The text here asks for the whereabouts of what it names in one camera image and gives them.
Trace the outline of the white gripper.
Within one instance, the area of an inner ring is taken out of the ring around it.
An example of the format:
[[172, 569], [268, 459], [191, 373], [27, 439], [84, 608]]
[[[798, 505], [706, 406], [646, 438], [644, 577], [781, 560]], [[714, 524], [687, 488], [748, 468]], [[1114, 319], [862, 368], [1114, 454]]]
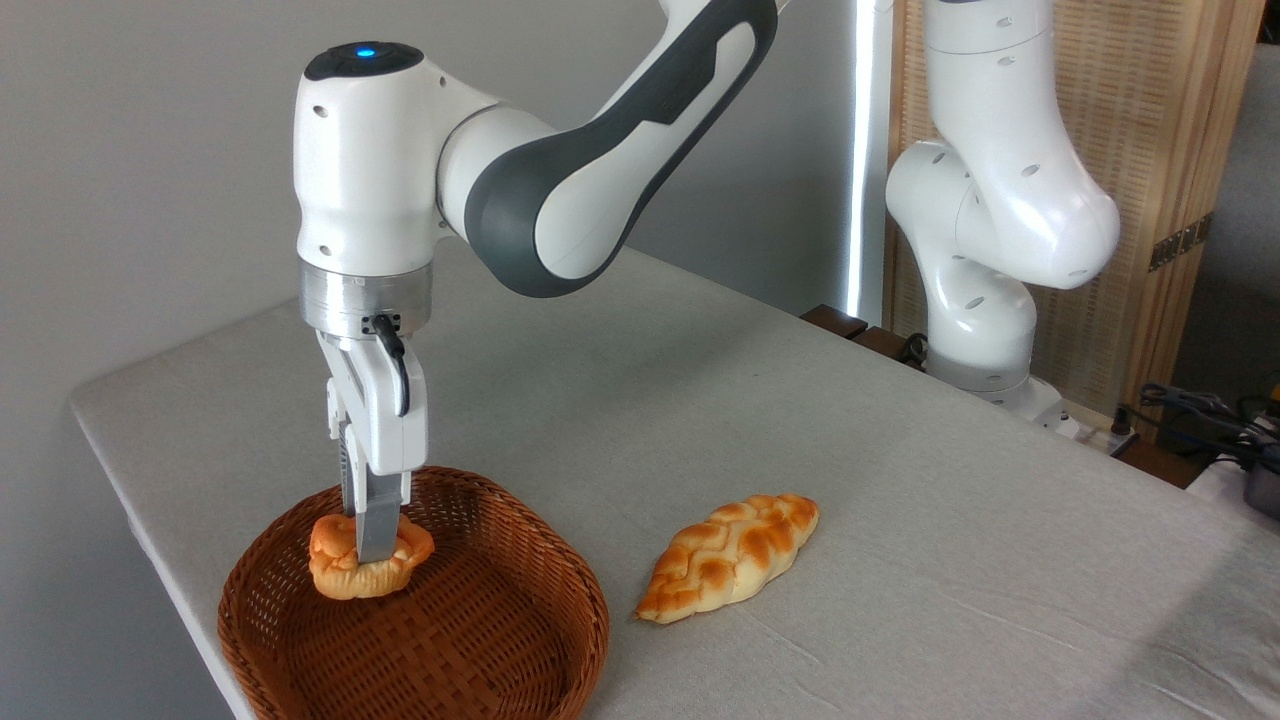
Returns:
[[332, 374], [326, 413], [339, 445], [343, 512], [356, 520], [358, 562], [381, 562], [396, 552], [410, 471], [428, 460], [424, 370], [408, 343], [396, 360], [378, 340], [317, 332], [317, 342]]

